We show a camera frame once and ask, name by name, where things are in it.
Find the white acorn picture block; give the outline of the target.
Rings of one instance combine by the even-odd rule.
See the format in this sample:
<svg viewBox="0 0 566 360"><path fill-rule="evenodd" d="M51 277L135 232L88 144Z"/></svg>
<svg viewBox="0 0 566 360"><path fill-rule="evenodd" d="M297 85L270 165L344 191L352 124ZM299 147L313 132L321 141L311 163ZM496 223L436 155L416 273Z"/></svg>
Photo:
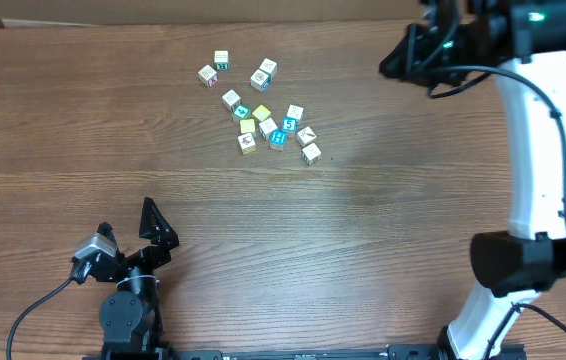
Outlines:
<svg viewBox="0 0 566 360"><path fill-rule="evenodd" d="M257 149L256 141L252 133L241 134L237 137L237 141L243 155L252 153Z"/></svg>

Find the yellow block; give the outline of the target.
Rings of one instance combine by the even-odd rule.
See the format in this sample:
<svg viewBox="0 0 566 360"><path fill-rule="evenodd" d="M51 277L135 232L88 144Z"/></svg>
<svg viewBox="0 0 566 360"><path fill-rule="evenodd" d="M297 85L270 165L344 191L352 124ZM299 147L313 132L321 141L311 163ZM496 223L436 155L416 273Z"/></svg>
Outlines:
<svg viewBox="0 0 566 360"><path fill-rule="evenodd" d="M252 118L240 120L239 126L241 134L254 134L256 132L256 123Z"/></svg>
<svg viewBox="0 0 566 360"><path fill-rule="evenodd" d="M263 122L271 117L271 111L264 105L259 105L252 111L252 116L259 122Z"/></svg>

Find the blue number five block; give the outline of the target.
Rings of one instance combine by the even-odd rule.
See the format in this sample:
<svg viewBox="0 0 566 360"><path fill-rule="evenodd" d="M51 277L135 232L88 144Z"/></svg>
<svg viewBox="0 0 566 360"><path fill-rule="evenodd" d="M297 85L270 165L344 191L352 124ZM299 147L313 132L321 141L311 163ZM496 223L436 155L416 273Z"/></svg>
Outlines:
<svg viewBox="0 0 566 360"><path fill-rule="evenodd" d="M281 122L281 130L283 132L286 133L295 133L297 131L298 128L298 120L291 118L291 117L285 117L282 122Z"/></svg>

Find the white block teal side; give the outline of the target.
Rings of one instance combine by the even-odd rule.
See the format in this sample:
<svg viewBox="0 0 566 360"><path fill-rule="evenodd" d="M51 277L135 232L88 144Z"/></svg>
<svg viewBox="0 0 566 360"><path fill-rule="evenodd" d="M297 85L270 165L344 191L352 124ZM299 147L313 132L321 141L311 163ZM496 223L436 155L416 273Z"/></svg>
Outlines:
<svg viewBox="0 0 566 360"><path fill-rule="evenodd" d="M308 166L320 160L322 152L315 143L311 143L302 149L302 158Z"/></svg>

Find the white block brown picture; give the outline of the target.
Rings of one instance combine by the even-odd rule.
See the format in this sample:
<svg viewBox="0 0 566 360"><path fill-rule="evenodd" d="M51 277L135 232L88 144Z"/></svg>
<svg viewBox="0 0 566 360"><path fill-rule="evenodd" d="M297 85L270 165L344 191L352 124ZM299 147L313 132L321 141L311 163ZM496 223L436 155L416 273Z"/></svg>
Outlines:
<svg viewBox="0 0 566 360"><path fill-rule="evenodd" d="M305 127L296 133L296 139L302 147L306 147L316 140L317 136L310 127Z"/></svg>

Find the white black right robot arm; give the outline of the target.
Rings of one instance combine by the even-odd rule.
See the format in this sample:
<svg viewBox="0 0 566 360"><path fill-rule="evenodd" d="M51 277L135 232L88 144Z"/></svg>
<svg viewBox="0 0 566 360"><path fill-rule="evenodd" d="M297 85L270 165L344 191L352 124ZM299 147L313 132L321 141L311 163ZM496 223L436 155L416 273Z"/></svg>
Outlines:
<svg viewBox="0 0 566 360"><path fill-rule="evenodd" d="M566 0L482 0L463 23L454 0L431 0L380 73L437 98L494 78L507 122L512 205L504 231L476 234L476 279L433 345L392 345L392 359L522 359L504 338L524 310L566 278Z"/></svg>

